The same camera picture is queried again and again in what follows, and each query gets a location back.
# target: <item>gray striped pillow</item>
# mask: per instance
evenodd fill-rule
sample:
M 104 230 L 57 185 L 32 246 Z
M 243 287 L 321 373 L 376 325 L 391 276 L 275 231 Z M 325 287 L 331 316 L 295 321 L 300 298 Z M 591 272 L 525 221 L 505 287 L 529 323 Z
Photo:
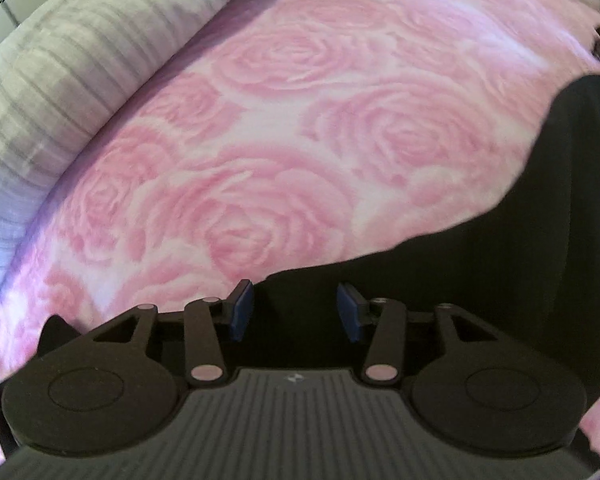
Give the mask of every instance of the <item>gray striped pillow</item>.
M 0 46 L 0 284 L 42 202 L 228 0 L 49 0 Z

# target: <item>circular cap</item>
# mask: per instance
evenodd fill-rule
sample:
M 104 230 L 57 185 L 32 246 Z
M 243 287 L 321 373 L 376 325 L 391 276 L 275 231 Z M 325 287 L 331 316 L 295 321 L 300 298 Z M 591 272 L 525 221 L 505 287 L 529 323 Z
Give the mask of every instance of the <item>circular cap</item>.
M 391 365 L 371 365 L 365 374 L 373 381 L 392 381 L 398 376 L 398 370 Z
M 200 365 L 193 368 L 191 377 L 199 381 L 216 381 L 222 377 L 222 368 L 216 365 Z
M 483 406 L 506 412 L 526 408 L 540 395 L 532 377 L 507 368 L 476 372 L 466 380 L 466 392 Z
M 586 396 L 580 380 L 519 344 L 459 344 L 416 377 L 411 402 L 456 446 L 482 454 L 530 456 L 573 436 Z
M 178 399 L 168 370 L 134 346 L 76 340 L 33 360 L 6 384 L 2 409 L 23 445 L 88 455 L 147 437 Z
M 125 390 L 119 375 L 97 368 L 80 368 L 56 377 L 49 397 L 72 412 L 92 412 L 116 402 Z

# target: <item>black fabric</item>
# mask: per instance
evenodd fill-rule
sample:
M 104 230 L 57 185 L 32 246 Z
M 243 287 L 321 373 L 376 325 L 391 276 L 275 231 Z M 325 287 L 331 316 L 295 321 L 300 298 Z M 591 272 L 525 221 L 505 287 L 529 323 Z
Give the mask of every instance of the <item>black fabric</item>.
M 336 312 L 338 282 L 413 310 L 458 304 L 566 364 L 592 403 L 600 395 L 600 76 L 557 96 L 525 170 L 493 210 L 385 252 L 259 283 L 242 364 L 359 359 Z

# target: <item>pink blanket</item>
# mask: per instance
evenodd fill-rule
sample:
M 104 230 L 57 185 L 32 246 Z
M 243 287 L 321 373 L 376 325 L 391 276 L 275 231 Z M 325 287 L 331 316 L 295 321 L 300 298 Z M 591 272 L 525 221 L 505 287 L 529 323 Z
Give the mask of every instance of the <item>pink blanket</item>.
M 573 0 L 233 0 L 49 197 L 0 298 L 0 380 L 52 313 L 181 309 L 492 207 L 555 92 L 600 72 L 599 23 Z M 600 452 L 600 402 L 583 428 Z

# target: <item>gray ribbed surface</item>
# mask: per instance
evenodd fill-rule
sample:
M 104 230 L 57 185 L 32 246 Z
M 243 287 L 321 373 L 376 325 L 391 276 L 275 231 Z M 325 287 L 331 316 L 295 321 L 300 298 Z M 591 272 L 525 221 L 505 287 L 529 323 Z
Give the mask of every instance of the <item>gray ribbed surface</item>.
M 83 459 L 23 449 L 0 468 L 0 480 L 577 480 L 589 474 L 565 451 L 497 460 L 454 449 L 422 430 L 398 394 L 361 386 L 345 370 L 243 370 L 225 388 L 191 394 L 163 432 L 134 449 Z

